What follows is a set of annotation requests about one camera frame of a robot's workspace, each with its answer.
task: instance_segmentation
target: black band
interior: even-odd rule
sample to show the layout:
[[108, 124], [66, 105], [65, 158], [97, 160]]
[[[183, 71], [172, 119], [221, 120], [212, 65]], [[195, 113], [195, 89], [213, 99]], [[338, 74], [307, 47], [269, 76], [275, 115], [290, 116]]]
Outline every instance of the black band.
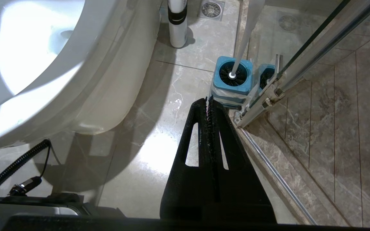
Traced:
[[169, 22], [172, 23], [173, 25], [179, 25], [183, 23], [186, 19], [186, 14], [187, 14], [187, 8], [188, 8], [188, 3], [186, 4], [184, 10], [182, 10], [179, 13], [173, 13], [171, 9], [168, 6], [168, 19]]

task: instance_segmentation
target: shower enclosure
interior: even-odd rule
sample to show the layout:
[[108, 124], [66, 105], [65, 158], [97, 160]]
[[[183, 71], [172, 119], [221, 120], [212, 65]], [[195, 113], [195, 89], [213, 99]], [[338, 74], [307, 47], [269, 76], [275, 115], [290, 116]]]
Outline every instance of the shower enclosure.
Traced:
[[245, 58], [275, 74], [231, 116], [292, 213], [370, 227], [370, 0], [267, 0]]

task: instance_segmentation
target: white pole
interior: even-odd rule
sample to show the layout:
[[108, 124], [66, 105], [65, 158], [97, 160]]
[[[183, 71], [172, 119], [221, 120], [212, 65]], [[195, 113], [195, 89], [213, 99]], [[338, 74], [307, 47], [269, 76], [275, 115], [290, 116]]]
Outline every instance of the white pole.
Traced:
[[248, 16], [246, 19], [246, 26], [242, 36], [242, 42], [239, 46], [238, 55], [235, 60], [235, 64], [233, 65], [232, 72], [229, 73], [230, 79], [235, 79], [236, 75], [235, 72], [238, 69], [239, 63], [241, 62], [243, 53], [245, 51], [246, 46], [248, 45], [249, 38], [251, 37], [251, 33], [255, 28], [255, 25], [258, 22], [260, 17], [261, 11], [263, 6], [265, 5], [265, 0], [250, 0], [248, 5]]
[[187, 0], [168, 0], [169, 39], [175, 48], [181, 48], [186, 43]]

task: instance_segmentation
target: toilet brush holder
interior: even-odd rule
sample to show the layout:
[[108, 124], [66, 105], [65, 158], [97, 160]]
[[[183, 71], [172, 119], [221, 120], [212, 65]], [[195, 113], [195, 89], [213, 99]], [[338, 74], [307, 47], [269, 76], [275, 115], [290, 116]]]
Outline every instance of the toilet brush holder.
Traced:
[[229, 78], [235, 58], [221, 56], [217, 59], [210, 95], [225, 107], [238, 108], [246, 100], [253, 85], [253, 64], [241, 60], [236, 71], [236, 78]]

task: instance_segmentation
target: white cylindrical bottle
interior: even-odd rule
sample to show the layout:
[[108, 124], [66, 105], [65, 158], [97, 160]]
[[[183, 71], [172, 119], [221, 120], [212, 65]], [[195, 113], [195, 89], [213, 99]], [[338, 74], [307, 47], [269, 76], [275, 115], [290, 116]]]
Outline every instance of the white cylindrical bottle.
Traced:
[[167, 0], [169, 19], [169, 38], [171, 45], [181, 48], [186, 43], [187, 24], [187, 0]]

